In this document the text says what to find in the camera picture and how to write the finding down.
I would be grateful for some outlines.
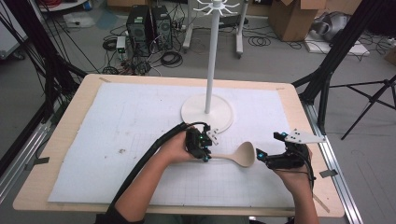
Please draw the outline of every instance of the person's hand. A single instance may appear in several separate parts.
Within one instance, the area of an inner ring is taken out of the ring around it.
[[[312,152],[309,150],[309,159],[312,158]],[[285,187],[291,194],[304,192],[310,189],[307,169],[305,165],[299,168],[274,170],[274,172],[282,179]]]
[[[194,157],[186,150],[186,132],[181,132],[165,142],[156,154],[168,164],[189,161]]]

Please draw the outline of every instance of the white paper sheet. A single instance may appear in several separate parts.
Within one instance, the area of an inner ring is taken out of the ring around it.
[[[330,49],[332,49],[329,45],[330,43],[326,42],[320,35],[317,35],[315,31],[311,31],[308,33],[304,40],[306,49],[310,53],[329,53]],[[348,55],[355,56],[369,56],[370,51],[367,50],[363,46],[360,41],[356,41],[355,45],[349,50]]]
[[[183,103],[202,87],[104,83],[83,120],[49,202],[110,203],[125,177],[162,134],[179,124]],[[284,152],[273,132],[290,128],[276,91],[214,88],[233,107],[232,126],[213,153],[245,141],[270,155]],[[293,207],[282,181],[264,163],[189,161],[168,167],[151,204]]]

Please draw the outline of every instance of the white pole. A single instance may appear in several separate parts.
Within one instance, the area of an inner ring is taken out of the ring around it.
[[[238,35],[242,36],[242,29],[244,29],[244,22],[245,22],[245,17],[247,15],[248,11],[248,0],[244,1],[244,5],[242,5],[242,11],[241,11],[241,21],[239,22],[238,26]]]
[[[213,6],[217,7],[221,1],[214,0]],[[213,77],[215,75],[216,51],[218,50],[218,35],[219,35],[219,18],[220,13],[218,10],[213,10],[212,30],[210,33],[210,51],[209,51],[209,66],[207,71],[207,87],[206,87],[206,104],[205,113],[210,113],[210,102],[212,100],[212,86]]]

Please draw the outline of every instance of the gray floor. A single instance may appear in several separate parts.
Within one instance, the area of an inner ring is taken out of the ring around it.
[[[123,25],[125,14],[107,11],[103,7],[89,12],[96,21],[91,28],[73,30],[70,35],[97,67],[104,64],[103,37],[109,30]],[[265,18],[249,17],[247,28],[263,27]],[[248,81],[291,83],[315,71],[325,55],[308,53],[303,46],[293,49],[287,43],[271,39],[267,47],[253,47],[244,38],[244,54],[238,59],[235,54],[234,31],[220,33],[215,78]],[[158,67],[163,77],[205,78],[209,51],[209,31],[197,30],[191,41],[191,49],[183,56],[178,68]],[[64,38],[69,58],[77,67],[89,71],[92,67]],[[366,45],[375,49],[375,44]],[[371,51],[369,57],[360,62],[354,56],[346,57],[332,78],[332,85],[378,81],[390,79],[396,74],[396,67],[383,59],[384,55]],[[151,70],[150,76],[158,76]],[[0,61],[0,156],[3,156],[12,142],[44,101],[35,70],[29,60],[8,59]],[[373,94],[382,85],[360,87]],[[381,97],[392,104],[390,90]],[[364,223],[396,223],[396,183],[392,180],[396,161],[395,111],[375,104],[360,121],[346,140],[341,136],[356,120],[367,105],[367,98],[347,88],[330,89],[326,117],[326,131],[332,148],[340,163],[343,175],[359,208]],[[44,213],[16,211],[12,202],[21,185],[29,175],[24,171],[13,190],[0,205],[2,223],[93,223],[91,213]],[[282,223],[284,219],[262,218],[268,223]],[[322,218],[322,223],[347,223],[345,217]]]

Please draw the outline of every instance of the white stand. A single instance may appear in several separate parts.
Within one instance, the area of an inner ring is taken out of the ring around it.
[[[247,15],[248,11],[248,0],[244,0],[244,5],[242,6],[241,11],[241,21],[239,22],[238,30],[236,31],[236,54],[240,59],[242,54],[244,53],[244,45],[242,42],[242,30],[244,28],[245,23],[245,16]]]
[[[217,128],[218,133],[227,130],[233,123],[233,110],[226,100],[212,95],[212,109],[206,114],[204,109],[205,95],[193,95],[181,107],[181,117],[187,123],[203,121],[212,129]]]
[[[194,27],[194,24],[192,24],[192,20],[191,20],[191,1],[192,0],[188,0],[187,2],[187,27],[186,27],[186,35],[184,37],[184,42],[183,42],[184,53],[187,53],[187,49],[190,48],[192,27]]]
[[[221,97],[212,95],[213,78],[215,75],[216,51],[218,47],[219,18],[220,14],[222,15],[222,9],[232,13],[226,7],[236,6],[238,5],[226,6],[221,2],[221,0],[213,0],[213,3],[208,3],[206,7],[195,9],[204,10],[210,7],[210,10],[206,13],[206,15],[213,11],[206,98],[204,95],[192,96],[184,103],[181,108],[181,117],[186,123],[203,121],[212,126],[212,128],[219,129],[219,133],[227,130],[233,123],[233,110],[231,106]]]

